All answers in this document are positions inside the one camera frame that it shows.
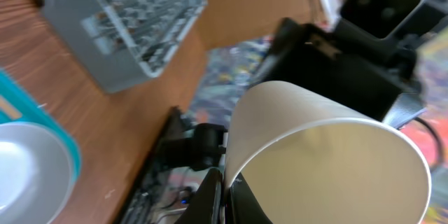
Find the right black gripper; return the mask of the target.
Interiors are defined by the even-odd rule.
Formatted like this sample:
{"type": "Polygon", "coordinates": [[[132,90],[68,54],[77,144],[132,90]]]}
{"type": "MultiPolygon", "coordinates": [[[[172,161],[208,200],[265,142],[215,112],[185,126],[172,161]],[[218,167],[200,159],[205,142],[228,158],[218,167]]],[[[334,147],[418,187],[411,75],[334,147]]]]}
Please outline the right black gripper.
{"type": "Polygon", "coordinates": [[[285,81],[378,121],[412,121],[422,114],[416,65],[417,52],[410,48],[377,62],[366,47],[285,17],[252,84],[285,81]]]}

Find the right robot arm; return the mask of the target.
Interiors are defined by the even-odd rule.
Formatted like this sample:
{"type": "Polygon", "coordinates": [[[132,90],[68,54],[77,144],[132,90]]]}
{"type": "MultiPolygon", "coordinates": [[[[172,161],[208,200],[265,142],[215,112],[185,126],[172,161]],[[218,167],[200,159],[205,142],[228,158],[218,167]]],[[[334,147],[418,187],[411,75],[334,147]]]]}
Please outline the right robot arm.
{"type": "Polygon", "coordinates": [[[347,41],[340,31],[284,18],[253,84],[285,81],[308,89],[394,128],[424,111],[422,83],[415,76],[417,49],[426,32],[447,26],[447,0],[428,0],[392,49],[379,52],[347,41]]]}

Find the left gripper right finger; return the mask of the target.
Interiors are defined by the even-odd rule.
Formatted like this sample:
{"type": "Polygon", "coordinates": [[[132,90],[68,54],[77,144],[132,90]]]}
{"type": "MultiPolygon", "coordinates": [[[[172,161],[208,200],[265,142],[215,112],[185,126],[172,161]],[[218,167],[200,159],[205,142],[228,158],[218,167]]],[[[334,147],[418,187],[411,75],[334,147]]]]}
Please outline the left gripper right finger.
{"type": "Polygon", "coordinates": [[[229,189],[229,224],[272,224],[242,174],[229,189]]]}

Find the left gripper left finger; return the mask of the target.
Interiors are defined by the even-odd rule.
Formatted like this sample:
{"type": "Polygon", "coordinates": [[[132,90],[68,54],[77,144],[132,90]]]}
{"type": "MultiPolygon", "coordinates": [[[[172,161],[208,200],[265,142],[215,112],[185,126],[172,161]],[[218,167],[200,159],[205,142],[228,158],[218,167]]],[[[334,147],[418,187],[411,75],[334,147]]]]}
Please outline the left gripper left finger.
{"type": "Polygon", "coordinates": [[[219,169],[210,169],[175,224],[218,224],[223,178],[219,169]]]}

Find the white paper cup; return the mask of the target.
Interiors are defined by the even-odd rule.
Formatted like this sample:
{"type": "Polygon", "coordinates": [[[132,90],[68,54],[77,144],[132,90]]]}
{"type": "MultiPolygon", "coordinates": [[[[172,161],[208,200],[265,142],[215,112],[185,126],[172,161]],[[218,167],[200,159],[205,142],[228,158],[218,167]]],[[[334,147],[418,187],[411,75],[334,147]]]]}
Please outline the white paper cup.
{"type": "Polygon", "coordinates": [[[232,113],[224,183],[243,176],[273,223],[420,223],[431,173],[402,132],[283,81],[232,113]]]}

